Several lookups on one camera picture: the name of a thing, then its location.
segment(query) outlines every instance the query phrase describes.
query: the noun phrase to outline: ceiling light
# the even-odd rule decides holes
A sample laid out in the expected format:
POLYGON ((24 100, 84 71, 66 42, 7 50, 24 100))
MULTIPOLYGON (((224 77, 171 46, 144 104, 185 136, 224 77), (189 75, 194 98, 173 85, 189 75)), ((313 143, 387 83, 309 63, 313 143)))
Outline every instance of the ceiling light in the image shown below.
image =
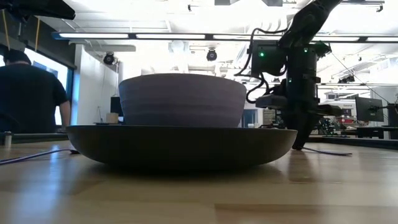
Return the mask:
MULTIPOLYGON (((250 40, 250 35, 214 35, 217 40, 250 40)), ((279 40, 281 35, 255 35, 254 40, 279 40)))
POLYGON ((398 37, 368 37, 368 42, 398 42, 398 37))
POLYGON ((138 39, 204 39, 204 34, 137 34, 138 39))
POLYGON ((352 41, 358 41, 359 37, 314 37, 312 41, 323 41, 323 42, 352 42, 352 41))
POLYGON ((93 34, 93 33, 61 33, 62 38, 68 39, 128 39, 128 34, 93 34))
POLYGON ((366 84, 367 86, 398 86, 398 84, 377 84, 377 83, 372 83, 372 84, 366 84))
POLYGON ((327 85, 327 86, 360 86, 360 83, 319 83, 318 85, 327 85))

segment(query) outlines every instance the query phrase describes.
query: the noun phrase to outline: dark plate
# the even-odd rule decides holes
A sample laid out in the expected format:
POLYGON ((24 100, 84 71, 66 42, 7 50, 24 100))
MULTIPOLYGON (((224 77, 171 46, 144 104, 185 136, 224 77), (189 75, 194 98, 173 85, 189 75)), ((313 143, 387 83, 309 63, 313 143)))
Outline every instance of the dark plate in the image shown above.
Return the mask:
POLYGON ((297 132, 281 129, 156 126, 70 126, 84 156, 136 169, 225 170, 257 166, 285 155, 297 132))

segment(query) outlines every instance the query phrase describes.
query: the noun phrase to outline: black t-shirt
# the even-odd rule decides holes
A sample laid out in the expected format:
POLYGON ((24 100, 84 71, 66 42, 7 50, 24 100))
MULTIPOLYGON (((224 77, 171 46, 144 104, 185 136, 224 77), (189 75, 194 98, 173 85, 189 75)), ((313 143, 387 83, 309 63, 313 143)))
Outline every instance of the black t-shirt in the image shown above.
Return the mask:
POLYGON ((25 64, 0 67, 0 131, 54 133, 55 108, 66 101, 54 74, 25 64))

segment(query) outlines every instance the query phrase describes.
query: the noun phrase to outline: security camera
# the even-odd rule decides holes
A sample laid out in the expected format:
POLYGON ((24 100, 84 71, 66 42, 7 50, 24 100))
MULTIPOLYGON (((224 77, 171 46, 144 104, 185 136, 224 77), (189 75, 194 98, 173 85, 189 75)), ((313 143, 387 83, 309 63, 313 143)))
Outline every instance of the security camera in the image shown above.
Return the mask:
POLYGON ((347 77, 347 82, 355 82, 355 77, 353 75, 350 75, 349 77, 347 77))
POLYGON ((107 52, 104 57, 105 65, 114 65, 118 60, 114 57, 114 52, 107 52))
POLYGON ((338 80, 337 83, 348 83, 347 78, 342 78, 341 80, 338 80))
POLYGON ((209 52, 207 52, 207 61, 212 62, 217 59, 217 53, 215 49, 210 49, 209 52))

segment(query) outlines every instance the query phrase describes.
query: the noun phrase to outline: ceiling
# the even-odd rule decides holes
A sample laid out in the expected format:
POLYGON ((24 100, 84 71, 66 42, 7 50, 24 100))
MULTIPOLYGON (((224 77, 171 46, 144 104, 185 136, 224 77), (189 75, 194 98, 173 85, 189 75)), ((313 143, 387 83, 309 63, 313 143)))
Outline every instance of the ceiling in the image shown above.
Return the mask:
MULTIPOLYGON (((180 32, 247 34, 255 27, 279 30, 287 27, 292 16, 310 0, 296 0, 283 7, 268 7, 261 0, 240 0, 230 6, 215 6, 215 0, 64 0, 74 10, 76 18, 65 21, 43 17, 42 20, 60 32, 180 32)), ((398 1, 385 0, 379 6, 340 5, 329 16, 320 34, 398 35, 398 1)), ((148 58, 152 67, 162 62, 162 69, 179 69, 176 57, 170 53, 169 41, 92 40, 90 45, 135 45, 136 52, 148 58)), ((246 61, 239 53, 247 48, 241 42, 187 42, 183 56, 191 72, 214 73, 225 67, 230 73, 246 61), (209 48, 218 54, 216 62, 207 62, 209 48)), ((355 72, 368 72, 384 58, 398 55, 394 44, 332 44, 334 55, 355 72)), ((318 76, 323 82, 334 82, 345 75, 345 67, 333 55, 318 62, 318 76)))

